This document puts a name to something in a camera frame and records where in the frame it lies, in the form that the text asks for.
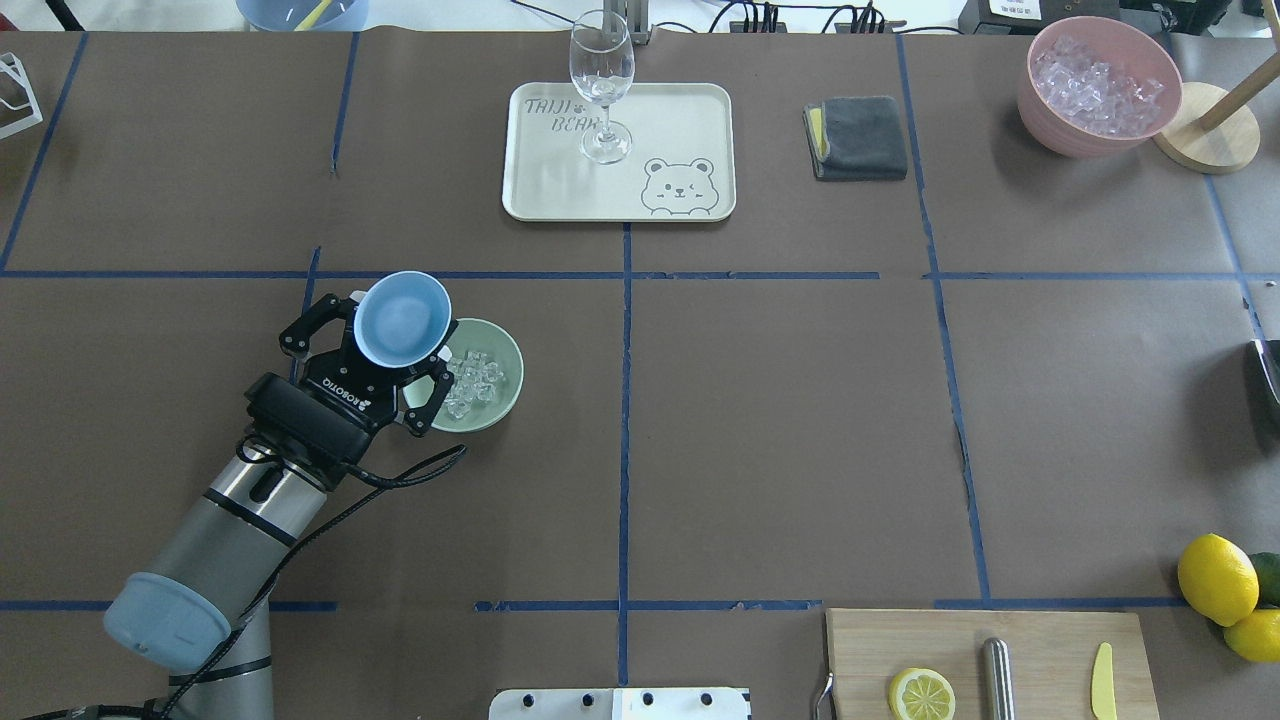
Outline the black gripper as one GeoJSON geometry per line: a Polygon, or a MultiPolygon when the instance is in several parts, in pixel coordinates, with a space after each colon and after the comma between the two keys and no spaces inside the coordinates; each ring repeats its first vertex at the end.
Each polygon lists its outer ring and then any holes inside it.
{"type": "Polygon", "coordinates": [[[358,464],[378,432],[396,420],[404,379],[399,423],[415,437],[433,428],[454,386],[448,346],[407,369],[369,361],[355,342],[357,307],[357,299],[335,293],[316,300],[278,336],[282,351],[303,361],[297,380],[266,373],[246,392],[252,428],[264,442],[312,471],[358,464]],[[312,337],[334,320],[342,322],[337,350],[311,354],[312,337]]]}

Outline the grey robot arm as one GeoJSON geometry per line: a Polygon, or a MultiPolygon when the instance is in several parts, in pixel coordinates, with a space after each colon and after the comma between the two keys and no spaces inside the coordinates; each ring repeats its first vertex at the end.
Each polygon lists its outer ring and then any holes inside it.
{"type": "Polygon", "coordinates": [[[280,334],[301,360],[291,382],[266,373],[247,391],[250,425],[236,456],[143,570],[127,578],[104,625],[120,646],[165,667],[169,691],[140,706],[60,708],[56,719],[269,719],[268,598],[283,569],[317,538],[308,524],[346,477],[376,498],[449,471],[457,445],[387,478],[360,466],[378,432],[425,436],[454,377],[449,295],[378,283],[320,297],[280,334]]]}

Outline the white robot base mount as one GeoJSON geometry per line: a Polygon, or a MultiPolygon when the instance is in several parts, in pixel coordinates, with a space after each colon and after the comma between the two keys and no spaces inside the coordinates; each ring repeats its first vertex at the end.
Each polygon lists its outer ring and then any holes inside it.
{"type": "Polygon", "coordinates": [[[732,687],[620,687],[508,689],[492,700],[489,719],[750,719],[748,689],[732,687]]]}

